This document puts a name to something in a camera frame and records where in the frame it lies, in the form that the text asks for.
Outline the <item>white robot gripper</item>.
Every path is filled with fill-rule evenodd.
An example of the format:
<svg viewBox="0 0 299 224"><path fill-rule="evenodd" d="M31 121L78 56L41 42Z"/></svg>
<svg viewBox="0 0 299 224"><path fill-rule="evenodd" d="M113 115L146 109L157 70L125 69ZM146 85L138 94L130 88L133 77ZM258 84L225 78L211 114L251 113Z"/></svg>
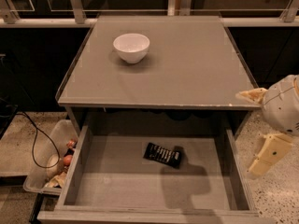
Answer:
<svg viewBox="0 0 299 224"><path fill-rule="evenodd" d="M254 105L262 104L264 120L282 132L263 137L263 147L248 169L251 177L260 177L292 149L293 138L287 134L299 136L299 76L288 75L268 90L240 91L235 97Z"/></svg>

